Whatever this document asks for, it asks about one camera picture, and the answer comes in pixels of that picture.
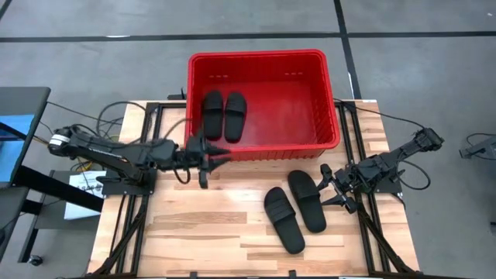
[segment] wood plank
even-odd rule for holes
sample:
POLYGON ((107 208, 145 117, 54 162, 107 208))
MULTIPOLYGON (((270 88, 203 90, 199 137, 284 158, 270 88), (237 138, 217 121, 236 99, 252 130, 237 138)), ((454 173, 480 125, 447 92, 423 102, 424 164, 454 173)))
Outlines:
MULTIPOLYGON (((360 108, 378 111, 376 102, 356 102, 360 108)), ((381 117, 358 111, 360 128, 367 156, 388 150, 381 117)), ((140 136, 143 111, 129 105, 120 139, 129 142, 140 136)), ((184 110, 166 109, 160 127, 163 136, 172 125, 184 118, 184 110)), ((353 124, 347 116, 356 146, 353 124)), ((184 124, 171 132, 170 138, 184 142, 184 124)), ((319 183, 320 164, 333 170, 347 163, 341 138, 333 150, 313 160, 269 160, 232 162, 214 171, 208 190, 200 189, 198 174, 191 172, 191 183, 181 184, 171 172, 159 173, 155 193, 151 196, 146 217, 145 236, 141 250, 140 277, 188 276, 285 276, 296 270, 300 276, 365 275, 358 217, 339 206, 326 206, 327 228, 314 234, 305 228, 298 206, 291 197, 286 177, 289 171, 304 170, 319 183), (273 187, 281 187, 297 212, 296 219, 303 232, 306 248, 298 255, 286 253, 274 227, 264 211, 264 197, 273 187)), ((332 188, 321 191, 321 200, 335 194, 332 188)), ((383 223, 384 236, 412 268, 418 269, 412 238, 403 205, 391 195, 376 195, 383 223)), ((121 197, 105 200, 95 238, 88 271, 97 269, 108 256, 121 197)), ((126 205, 119 228, 122 228, 126 205)), ((379 268, 377 247, 374 261, 379 268)), ((129 246, 126 266, 129 268, 133 248, 129 246)))

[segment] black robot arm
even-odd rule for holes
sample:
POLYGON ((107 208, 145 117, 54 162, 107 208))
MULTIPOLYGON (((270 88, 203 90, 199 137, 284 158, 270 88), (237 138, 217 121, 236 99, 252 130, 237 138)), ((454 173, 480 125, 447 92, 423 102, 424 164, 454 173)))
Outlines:
POLYGON ((323 205, 345 206, 349 213, 357 210, 355 201, 346 196, 349 191, 360 191, 370 193, 383 181, 396 181, 402 172, 398 173, 398 163, 418 152, 434 151, 441 148, 444 139, 434 132, 433 129, 424 128, 415 133, 414 138, 408 143, 378 155, 373 155, 358 164, 347 165, 339 169, 332 176, 332 171, 327 164, 320 167, 322 181, 319 190, 332 184, 336 190, 336 196, 323 205))
POLYGON ((208 187, 207 173, 229 161, 228 157, 211 156, 229 153, 206 142, 201 136, 189 138, 184 149, 170 139, 152 143, 114 143, 91 135, 77 125, 56 129, 48 145, 50 153, 60 157, 82 157, 107 167, 118 174, 119 183, 144 187, 149 182, 149 170, 188 170, 196 167, 202 188, 208 187))

